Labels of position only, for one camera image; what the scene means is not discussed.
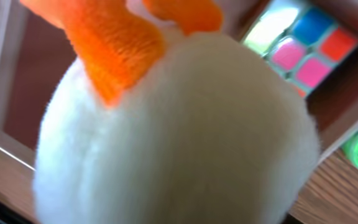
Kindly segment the white plush duck orange feet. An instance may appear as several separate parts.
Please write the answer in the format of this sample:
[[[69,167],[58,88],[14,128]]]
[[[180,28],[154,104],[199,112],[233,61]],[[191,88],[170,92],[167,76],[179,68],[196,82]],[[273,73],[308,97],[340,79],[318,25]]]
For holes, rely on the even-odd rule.
[[[298,92],[233,38],[250,1],[24,1],[76,60],[47,106],[40,223],[280,223],[318,165]]]

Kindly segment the multicolour puzzle cube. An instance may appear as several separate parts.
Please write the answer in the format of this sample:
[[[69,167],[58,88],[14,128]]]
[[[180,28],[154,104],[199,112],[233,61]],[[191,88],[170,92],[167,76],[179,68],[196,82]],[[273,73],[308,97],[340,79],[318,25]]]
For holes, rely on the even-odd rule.
[[[271,1],[242,43],[306,98],[358,47],[358,36],[309,1]]]

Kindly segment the white cardboard box pink interior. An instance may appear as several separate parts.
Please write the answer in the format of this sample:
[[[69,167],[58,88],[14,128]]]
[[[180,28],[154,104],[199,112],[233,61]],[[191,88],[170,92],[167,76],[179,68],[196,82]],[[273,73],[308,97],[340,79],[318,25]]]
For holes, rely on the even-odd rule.
[[[358,1],[315,1],[358,36]],[[18,1],[0,1],[0,150],[25,166],[34,162],[45,105],[72,62],[62,31]],[[323,141],[322,158],[358,130],[358,49],[308,97]]]

